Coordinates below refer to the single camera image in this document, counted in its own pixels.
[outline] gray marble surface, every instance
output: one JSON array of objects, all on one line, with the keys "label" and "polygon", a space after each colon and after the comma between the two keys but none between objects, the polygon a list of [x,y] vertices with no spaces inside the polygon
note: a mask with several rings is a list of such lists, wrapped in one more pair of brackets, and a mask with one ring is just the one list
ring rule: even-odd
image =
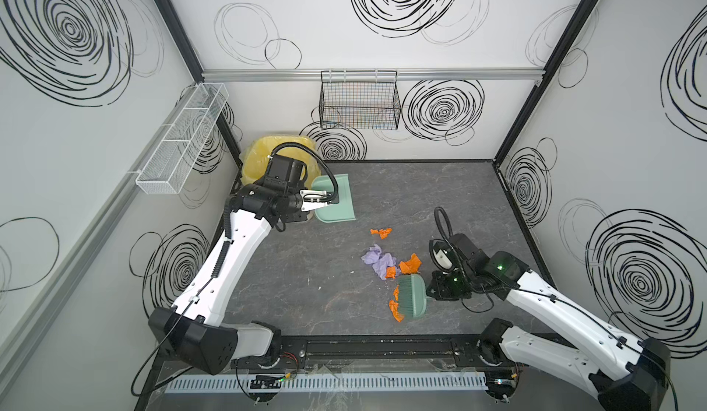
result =
[{"label": "gray marble surface", "polygon": [[[294,335],[481,333],[495,318],[526,331],[551,330],[540,320],[494,297],[488,313],[473,314],[460,302],[428,299],[421,318],[398,323],[388,308],[397,285],[382,281],[360,257],[377,243],[399,260],[422,260],[429,281],[434,264],[428,242],[439,237],[433,218],[440,205],[456,232],[464,232],[491,256],[505,250],[537,269],[489,163],[333,164],[348,173],[356,221],[311,221],[275,230],[256,250],[228,303],[226,323],[259,320]],[[370,229],[392,227],[386,239]],[[469,308],[490,305],[479,295]]]}]

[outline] dustpan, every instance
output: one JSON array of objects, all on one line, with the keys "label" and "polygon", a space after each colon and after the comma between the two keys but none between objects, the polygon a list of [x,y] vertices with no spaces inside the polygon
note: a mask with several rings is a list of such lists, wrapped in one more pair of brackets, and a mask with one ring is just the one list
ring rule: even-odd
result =
[{"label": "dustpan", "polygon": [[[314,211],[314,215],[322,222],[355,221],[354,202],[351,200],[349,174],[334,175],[339,184],[339,203],[332,204]],[[318,176],[312,181],[312,190],[334,191],[334,185],[327,175]]]}]

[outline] green broom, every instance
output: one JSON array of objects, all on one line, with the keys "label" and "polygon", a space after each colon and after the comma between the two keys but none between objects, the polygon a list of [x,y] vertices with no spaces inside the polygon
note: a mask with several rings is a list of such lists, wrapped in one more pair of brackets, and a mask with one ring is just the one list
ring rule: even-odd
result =
[{"label": "green broom", "polygon": [[419,318],[427,308],[425,280],[417,273],[403,274],[397,278],[398,313],[411,318]]}]

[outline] yellow trash bin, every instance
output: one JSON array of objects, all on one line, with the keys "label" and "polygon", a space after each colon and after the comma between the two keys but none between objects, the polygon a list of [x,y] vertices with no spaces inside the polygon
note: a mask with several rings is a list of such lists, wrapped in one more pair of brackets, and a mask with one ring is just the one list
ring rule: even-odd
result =
[{"label": "yellow trash bin", "polygon": [[[265,168],[267,168],[268,155],[272,150],[283,142],[298,142],[302,145],[309,147],[310,149],[316,151],[317,143],[311,138],[300,137],[294,135],[273,135],[269,137],[262,137],[255,141],[243,155],[243,176],[240,182],[245,186],[246,184],[252,184],[256,180],[260,179],[265,174]],[[299,159],[300,161],[307,164],[307,181],[305,186],[307,188],[312,187],[312,181],[314,178],[322,174],[317,165],[317,161],[312,158],[309,153],[304,150],[297,149],[295,147],[286,147],[277,152],[278,155],[284,157],[290,157],[294,159]]]}]

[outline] white wall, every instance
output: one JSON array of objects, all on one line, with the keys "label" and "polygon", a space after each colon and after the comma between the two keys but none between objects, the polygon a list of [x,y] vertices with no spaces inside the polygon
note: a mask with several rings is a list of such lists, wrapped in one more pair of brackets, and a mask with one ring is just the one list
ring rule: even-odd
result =
[{"label": "white wall", "polygon": [[601,0],[503,168],[560,290],[665,342],[685,410],[706,372],[706,4]]},{"label": "white wall", "polygon": [[[579,2],[172,1],[206,70],[543,67]],[[321,137],[343,137],[358,152],[329,159],[492,158],[532,82],[471,82],[435,81],[417,88],[400,82],[404,108],[397,130],[371,130],[344,121],[334,135],[327,131]],[[428,94],[424,111],[416,113],[410,106],[411,88]],[[471,88],[481,88],[483,96]],[[313,116],[320,118],[318,112],[312,114],[319,103],[318,84],[234,83],[229,89],[244,146],[265,134],[299,133]]]},{"label": "white wall", "polygon": [[23,1],[0,7],[0,352],[191,82],[152,0]]},{"label": "white wall", "polygon": [[[22,28],[29,11],[0,7],[0,354],[191,83],[152,0],[27,1],[51,4],[56,14],[38,21],[44,41],[39,28]],[[72,4],[103,15],[82,21]],[[172,297],[153,301],[149,287],[178,292],[179,278],[198,271],[235,172],[214,133],[181,194],[136,196],[0,409],[134,406],[130,381],[155,345],[145,309]],[[167,281],[145,277],[156,267]]]}]

